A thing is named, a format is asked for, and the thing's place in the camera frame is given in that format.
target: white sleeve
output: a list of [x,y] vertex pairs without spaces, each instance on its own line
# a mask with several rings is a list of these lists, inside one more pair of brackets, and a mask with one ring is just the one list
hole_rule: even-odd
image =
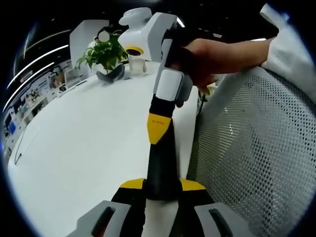
[[277,37],[270,44],[268,59],[262,67],[287,79],[316,103],[313,60],[293,27],[282,24]]

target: green leaves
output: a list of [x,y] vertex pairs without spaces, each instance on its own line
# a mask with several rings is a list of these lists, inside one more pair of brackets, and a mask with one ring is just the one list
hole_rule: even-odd
[[97,43],[94,47],[88,48],[83,56],[78,59],[77,67],[83,62],[92,69],[94,64],[102,64],[106,70],[113,70],[117,62],[122,62],[127,59],[127,53],[119,44],[119,34],[110,34],[110,39],[107,42]]

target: plant pot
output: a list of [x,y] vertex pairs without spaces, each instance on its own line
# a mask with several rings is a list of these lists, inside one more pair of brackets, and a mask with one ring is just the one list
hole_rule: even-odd
[[121,79],[124,76],[125,66],[123,64],[119,64],[114,70],[112,70],[108,74],[103,74],[100,71],[97,71],[96,75],[99,80],[113,83],[113,81]]

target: desk surface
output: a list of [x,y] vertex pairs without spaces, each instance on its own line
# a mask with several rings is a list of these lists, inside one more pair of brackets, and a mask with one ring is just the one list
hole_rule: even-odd
[[[18,151],[22,156],[14,165],[15,146],[8,174],[17,200],[41,235],[69,234],[80,216],[111,200],[120,184],[147,176],[146,124],[158,64],[148,68],[147,76],[111,85],[92,76],[45,106],[27,126]],[[181,177],[188,170],[197,100],[194,87],[189,101],[174,111]],[[177,203],[149,201],[147,207],[143,236],[157,230],[158,236],[168,235]],[[161,207],[169,220],[153,211]]]

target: ceiling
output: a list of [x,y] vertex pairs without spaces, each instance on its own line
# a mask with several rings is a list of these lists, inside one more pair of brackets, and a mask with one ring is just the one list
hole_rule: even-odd
[[[91,5],[85,3],[82,6],[77,2],[73,7],[56,4],[42,10],[32,7],[26,10],[26,6],[22,6],[15,12],[23,20],[16,25],[6,25],[5,31],[11,37],[8,38],[10,47],[6,49],[6,80],[1,80],[1,86],[3,88],[13,78],[14,72],[18,73],[34,59],[69,44],[69,33],[86,19],[107,19],[115,28],[119,28],[118,20],[126,10],[147,6],[153,13],[159,11],[178,15],[186,26],[184,36],[187,41],[206,38],[238,42],[270,38],[277,34],[277,29],[259,14],[264,3],[261,0],[112,0],[106,3],[93,2]],[[8,18],[10,16],[6,16],[6,20],[14,22],[14,17]],[[213,33],[222,37],[215,38]],[[67,59],[70,59],[68,47],[39,60],[30,70],[36,72],[52,61],[58,64]],[[4,100],[20,84],[18,79],[15,80]]]

